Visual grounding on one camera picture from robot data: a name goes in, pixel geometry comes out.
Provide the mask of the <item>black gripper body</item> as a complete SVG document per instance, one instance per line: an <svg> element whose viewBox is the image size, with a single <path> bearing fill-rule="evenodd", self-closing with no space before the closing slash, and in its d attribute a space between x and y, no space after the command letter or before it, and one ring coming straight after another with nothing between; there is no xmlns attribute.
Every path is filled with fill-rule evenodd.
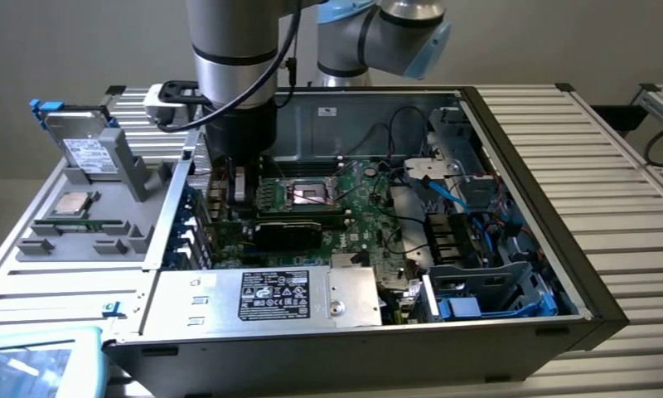
<svg viewBox="0 0 663 398"><path fill-rule="evenodd" d="M257 160L277 139L277 104L233 109L205 125L209 155L224 154L232 161Z"/></svg>

